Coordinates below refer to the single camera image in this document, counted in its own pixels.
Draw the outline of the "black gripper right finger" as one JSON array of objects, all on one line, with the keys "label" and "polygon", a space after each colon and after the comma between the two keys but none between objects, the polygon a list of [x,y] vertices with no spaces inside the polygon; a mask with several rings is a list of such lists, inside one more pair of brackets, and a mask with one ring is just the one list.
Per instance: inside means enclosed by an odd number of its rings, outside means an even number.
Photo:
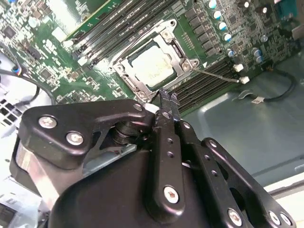
[{"label": "black gripper right finger", "polygon": [[199,140],[171,94],[181,154],[190,163],[209,228],[295,228],[290,214],[215,139]]}]

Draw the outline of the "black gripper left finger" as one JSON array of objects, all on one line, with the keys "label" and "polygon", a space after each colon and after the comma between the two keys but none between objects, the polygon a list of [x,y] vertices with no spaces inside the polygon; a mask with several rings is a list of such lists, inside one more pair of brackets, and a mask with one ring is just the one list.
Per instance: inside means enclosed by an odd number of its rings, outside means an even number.
[{"label": "black gripper left finger", "polygon": [[151,151],[156,129],[176,125],[170,97],[160,90],[155,112],[132,99],[28,109],[20,122],[15,160],[50,214],[69,187],[128,155]]}]

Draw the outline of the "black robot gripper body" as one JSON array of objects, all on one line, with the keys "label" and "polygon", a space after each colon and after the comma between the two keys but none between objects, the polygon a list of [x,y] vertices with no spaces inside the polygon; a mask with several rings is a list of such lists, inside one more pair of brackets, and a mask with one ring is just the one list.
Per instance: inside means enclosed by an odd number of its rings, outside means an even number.
[{"label": "black robot gripper body", "polygon": [[229,190],[185,121],[155,131],[151,151],[128,155],[69,187],[51,228],[227,228]]}]

